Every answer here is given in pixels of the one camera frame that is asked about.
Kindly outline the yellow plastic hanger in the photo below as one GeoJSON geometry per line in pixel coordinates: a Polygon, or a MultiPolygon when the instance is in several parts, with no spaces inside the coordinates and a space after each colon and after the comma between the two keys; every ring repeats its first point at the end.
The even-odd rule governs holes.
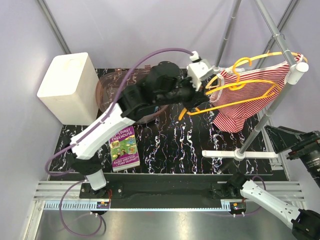
{"type": "MultiPolygon", "coordinates": [[[[240,59],[238,59],[235,64],[233,64],[232,66],[230,67],[227,67],[226,69],[227,70],[232,70],[233,67],[238,67],[238,66],[241,66],[241,65],[244,65],[246,63],[249,63],[249,62],[252,62],[252,61],[255,61],[255,60],[259,60],[259,59],[263,59],[263,58],[267,58],[267,57],[272,57],[272,56],[279,56],[279,55],[283,55],[283,53],[281,51],[277,51],[277,52],[267,52],[267,53],[264,53],[264,54],[260,54],[260,55],[257,55],[257,56],[253,56],[253,57],[242,57],[240,59]]],[[[213,89],[215,88],[216,86],[213,86],[212,83],[217,79],[218,77],[217,76],[214,76],[208,83],[207,85],[205,86],[205,89],[209,90],[209,89],[213,89]]]]}

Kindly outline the red white striped top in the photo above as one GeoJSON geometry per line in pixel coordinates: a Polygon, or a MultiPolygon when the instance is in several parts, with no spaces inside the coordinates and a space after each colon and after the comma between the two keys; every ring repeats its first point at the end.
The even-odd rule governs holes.
{"type": "Polygon", "coordinates": [[[213,124],[221,131],[240,132],[245,121],[273,102],[290,75],[287,61],[235,74],[223,70],[218,84],[210,91],[209,101],[218,110],[213,124]]]}

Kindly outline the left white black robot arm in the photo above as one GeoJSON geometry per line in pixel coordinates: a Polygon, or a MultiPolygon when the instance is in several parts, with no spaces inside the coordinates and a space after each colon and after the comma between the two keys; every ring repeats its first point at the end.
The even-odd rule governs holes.
{"type": "Polygon", "coordinates": [[[190,111],[208,101],[202,82],[211,74],[212,67],[205,60],[190,63],[185,76],[176,64],[162,61],[142,79],[124,87],[98,119],[71,138],[71,167],[86,177],[95,197],[108,193],[101,163],[94,157],[96,151],[124,128],[152,115],[157,107],[182,103],[190,111]]]}

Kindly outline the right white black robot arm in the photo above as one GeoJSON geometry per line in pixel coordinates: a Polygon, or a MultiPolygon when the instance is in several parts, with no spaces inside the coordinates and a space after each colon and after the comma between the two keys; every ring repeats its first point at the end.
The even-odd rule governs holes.
{"type": "MultiPolygon", "coordinates": [[[[284,126],[264,127],[276,154],[287,151],[288,160],[299,159],[317,185],[320,184],[320,132],[303,132],[284,126]]],[[[226,182],[232,198],[250,200],[281,220],[297,240],[320,238],[320,214],[314,210],[290,204],[257,185],[242,173],[234,174],[226,182]]]]}

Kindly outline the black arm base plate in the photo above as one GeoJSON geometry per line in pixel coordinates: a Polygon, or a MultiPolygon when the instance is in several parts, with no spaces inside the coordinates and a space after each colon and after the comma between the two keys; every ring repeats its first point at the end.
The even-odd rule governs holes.
{"type": "Polygon", "coordinates": [[[106,173],[106,186],[93,190],[82,183],[81,199],[111,199],[111,209],[129,210],[213,210],[221,200],[240,199],[248,176],[191,174],[106,173]]]}

